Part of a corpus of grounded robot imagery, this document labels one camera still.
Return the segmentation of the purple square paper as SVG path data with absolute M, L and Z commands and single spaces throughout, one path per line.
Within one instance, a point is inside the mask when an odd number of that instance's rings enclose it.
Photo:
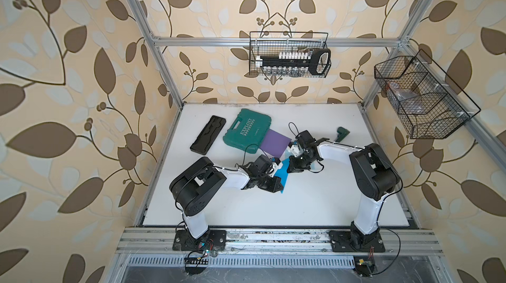
M 260 149 L 275 158 L 282 158 L 291 139 L 277 131 L 269 129 L 260 145 Z

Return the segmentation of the green plastic tool case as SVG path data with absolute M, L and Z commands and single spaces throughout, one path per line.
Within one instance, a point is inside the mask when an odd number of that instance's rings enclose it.
M 223 141 L 250 154 L 255 154 L 271 125 L 271 117 L 249 109 L 241 109 L 231 127 L 225 133 Z

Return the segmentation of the black foam tool tray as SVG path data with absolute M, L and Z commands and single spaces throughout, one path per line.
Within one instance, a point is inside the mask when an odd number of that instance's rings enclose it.
M 213 115 L 190 146 L 190 150 L 199 155 L 207 155 L 225 124 L 225 118 Z

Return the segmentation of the black socket set holder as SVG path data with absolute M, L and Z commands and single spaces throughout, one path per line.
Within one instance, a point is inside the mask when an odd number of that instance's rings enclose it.
M 264 74 L 289 77 L 325 77 L 332 66 L 329 48 L 310 48 L 307 51 L 280 52 L 256 56 L 254 67 Z

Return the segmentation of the small circuit board left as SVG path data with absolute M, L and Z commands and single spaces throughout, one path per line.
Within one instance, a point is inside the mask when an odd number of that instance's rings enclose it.
M 187 275 L 199 275 L 207 269 L 209 265 L 209 258 L 212 256 L 213 251 L 191 251 L 184 258 L 184 271 Z

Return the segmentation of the small circuit board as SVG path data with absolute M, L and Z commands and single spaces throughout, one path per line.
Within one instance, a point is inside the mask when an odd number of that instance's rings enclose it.
M 354 268 L 353 271 L 361 277 L 372 277 L 374 270 L 376 269 L 376 263 L 373 257 L 359 257 L 354 256 Z
M 199 275 L 207 269 L 209 265 L 209 258 L 212 256 L 213 251 L 191 251 L 184 258 L 184 271 L 187 275 Z

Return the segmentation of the plastic bag in basket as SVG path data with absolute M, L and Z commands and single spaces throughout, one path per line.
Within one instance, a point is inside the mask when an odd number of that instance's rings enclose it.
M 391 87 L 389 94 L 393 99 L 393 107 L 398 114 L 426 114 L 422 96 L 408 89 Z

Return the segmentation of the small circuit board right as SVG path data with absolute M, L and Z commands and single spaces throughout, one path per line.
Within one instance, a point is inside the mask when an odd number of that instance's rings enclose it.
M 373 257 L 359 257 L 354 256 L 354 268 L 353 271 L 361 277 L 372 277 L 374 270 L 376 269 L 376 263 Z

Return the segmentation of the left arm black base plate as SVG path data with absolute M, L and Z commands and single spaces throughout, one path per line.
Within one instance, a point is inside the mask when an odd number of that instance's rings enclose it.
M 173 251 L 223 251 L 227 243 L 225 230 L 210 229 L 199 238 L 193 238 L 188 230 L 176 231 Z

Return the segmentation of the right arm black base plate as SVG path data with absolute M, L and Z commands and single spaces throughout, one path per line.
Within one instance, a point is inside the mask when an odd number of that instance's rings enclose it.
M 328 235 L 335 253 L 386 252 L 379 230 L 368 235 L 360 231 L 330 230 Z

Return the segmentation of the aluminium frame post left rear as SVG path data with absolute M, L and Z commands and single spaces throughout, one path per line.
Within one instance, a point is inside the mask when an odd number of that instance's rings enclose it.
M 181 98 L 181 95 L 179 94 L 176 83 L 174 82 L 169 72 L 169 69 L 164 60 L 162 52 L 155 44 L 157 39 L 155 38 L 155 36 L 152 33 L 152 30 L 150 29 L 149 23 L 147 21 L 146 16 L 144 15 L 140 1 L 139 0 L 126 0 L 126 1 L 129 5 L 130 10 L 132 11 L 132 15 L 137 23 L 137 26 L 143 38 L 146 40 L 147 48 L 150 50 L 154 58 L 154 62 L 156 63 L 156 66 L 159 69 L 159 73 L 161 74 L 162 80 L 165 82 L 169 92 L 173 96 L 175 106 L 179 110 L 183 110 L 184 102 Z

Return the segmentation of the aluminium frame post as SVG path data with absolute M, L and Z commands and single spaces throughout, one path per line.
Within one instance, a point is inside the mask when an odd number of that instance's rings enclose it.
M 176 83 L 174 82 L 169 72 L 169 69 L 164 60 L 162 52 L 155 44 L 157 39 L 155 38 L 155 36 L 152 33 L 152 30 L 150 29 L 149 23 L 147 21 L 146 16 L 144 15 L 140 1 L 139 0 L 126 0 L 126 1 L 129 5 L 130 10 L 132 11 L 132 15 L 137 23 L 137 26 L 143 38 L 146 40 L 147 48 L 150 50 L 154 58 L 154 62 L 156 63 L 156 66 L 159 69 L 159 73 L 161 74 L 162 80 L 165 82 L 169 92 L 173 96 L 175 106 L 179 110 L 183 110 L 184 102 L 181 98 L 181 95 L 179 94 Z
M 387 59 L 391 59 L 397 55 L 412 55 L 410 38 L 415 34 L 416 29 L 422 22 L 424 14 L 429 9 L 434 0 L 419 0 L 411 16 L 408 17 L 400 35 L 396 39 L 365 39 L 356 38 L 352 41 L 359 42 L 361 47 L 382 47 L 393 48 L 388 52 Z

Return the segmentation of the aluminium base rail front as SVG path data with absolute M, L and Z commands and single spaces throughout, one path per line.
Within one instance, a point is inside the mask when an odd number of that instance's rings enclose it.
M 194 240 L 181 228 L 126 228 L 117 246 L 119 253 L 182 253 Z M 211 228 L 201 243 L 228 255 L 368 255 L 442 256 L 431 230 L 382 229 L 378 239 L 353 248 L 349 230 Z

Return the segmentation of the aluminium frame right side rail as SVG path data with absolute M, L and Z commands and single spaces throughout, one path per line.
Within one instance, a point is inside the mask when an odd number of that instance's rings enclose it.
M 480 121 L 479 116 L 484 109 L 482 109 L 465 90 L 461 89 L 459 93 L 454 92 L 451 86 L 445 81 L 446 71 L 435 59 L 432 60 L 432 64 L 427 64 L 423 59 L 421 61 L 450 96 L 452 96 L 468 113 L 472 114 L 472 118 L 465 122 L 463 127 L 472 135 L 494 163 L 505 172 L 505 146 L 493 133 L 491 133 L 485 124 Z

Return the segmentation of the aluminium frame post right rear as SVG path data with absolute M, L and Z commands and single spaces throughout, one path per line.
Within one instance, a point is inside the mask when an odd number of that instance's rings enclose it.
M 359 42 L 361 47 L 382 47 L 393 48 L 388 52 L 387 59 L 391 59 L 397 55 L 412 55 L 410 38 L 415 34 L 416 29 L 422 22 L 424 14 L 429 9 L 434 0 L 419 0 L 411 16 L 408 17 L 400 35 L 396 39 L 365 39 L 356 38 L 352 41 Z

